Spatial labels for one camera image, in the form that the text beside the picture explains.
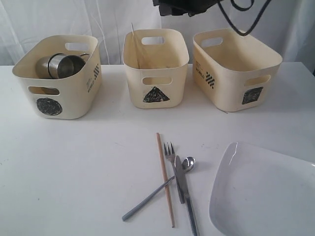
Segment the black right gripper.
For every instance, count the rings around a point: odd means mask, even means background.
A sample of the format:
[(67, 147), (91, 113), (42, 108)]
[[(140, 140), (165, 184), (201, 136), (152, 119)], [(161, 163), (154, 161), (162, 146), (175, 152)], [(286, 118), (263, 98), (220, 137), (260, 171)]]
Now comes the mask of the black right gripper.
[(190, 17), (205, 13), (209, 8), (217, 5), (220, 0), (153, 0), (153, 6), (158, 6), (160, 16)]

